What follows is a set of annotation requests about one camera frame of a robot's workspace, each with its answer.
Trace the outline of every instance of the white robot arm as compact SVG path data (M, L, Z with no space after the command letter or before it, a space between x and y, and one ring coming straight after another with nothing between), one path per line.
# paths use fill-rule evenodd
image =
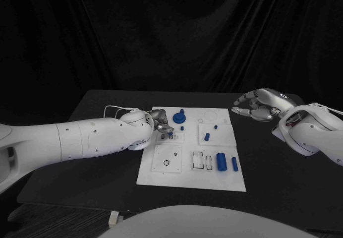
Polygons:
M154 130L173 132L164 110L132 110L120 119L59 124L0 124L0 194L39 167L60 161L144 149Z
M297 106L284 94L268 88L246 93L235 101L235 106L248 99L252 110L232 107L232 111L258 121L279 117L272 134L300 154L310 156L323 151L331 161L343 166L343 121L328 108L317 103Z

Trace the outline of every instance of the black table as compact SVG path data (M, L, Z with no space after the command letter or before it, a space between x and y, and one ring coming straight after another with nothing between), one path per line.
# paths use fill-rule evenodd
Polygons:
M92 90L69 121L102 117L104 107L229 108L241 94ZM288 94L303 104L297 95ZM343 167L320 152L300 155L271 134L274 122L229 111L246 192L135 185L143 151L71 160L39 168L22 190L20 203L143 212L171 205L235 209L304 229L343 231Z

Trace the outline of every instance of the floor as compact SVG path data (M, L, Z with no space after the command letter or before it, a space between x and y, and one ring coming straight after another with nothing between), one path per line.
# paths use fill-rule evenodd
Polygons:
M108 228L109 211L22 204L9 216L17 230L4 238L96 238ZM318 232L320 238L343 238Z

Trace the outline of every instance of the white board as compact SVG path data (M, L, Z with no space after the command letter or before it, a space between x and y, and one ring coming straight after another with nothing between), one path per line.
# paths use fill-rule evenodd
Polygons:
M153 107L153 109L166 110L169 125L174 128L177 137L174 139L164 135L164 139L161 139L161 133L154 131L151 145L143 152L137 184L245 192L242 167L228 109L169 107ZM184 110L186 121L177 124L171 118L180 109ZM209 141L203 140L206 131L210 133ZM176 149L180 150L180 157L177 157L179 153L174 152ZM196 162L200 163L200 158L193 157L193 152L202 152L203 169L193 169L193 159L197 159ZM225 154L226 171L218 171L218 153ZM206 156L212 158L212 170L206 169ZM233 171L232 157L236 157L239 169L236 172ZM173 165L170 163L164 165L166 160L173 160Z

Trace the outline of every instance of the robotic hand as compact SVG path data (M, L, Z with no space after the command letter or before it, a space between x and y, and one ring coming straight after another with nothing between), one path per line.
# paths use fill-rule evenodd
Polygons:
M330 111L343 113L317 103L297 106L284 94L268 88L243 94L235 106L248 99L252 110L232 107L232 111L258 121L271 121L278 116L281 120L271 133L300 154L310 156L323 151L343 166L343 121Z
M39 167L60 161L141 150L153 131L173 132L166 111L132 108L120 119L98 118L59 124L0 124L0 194Z

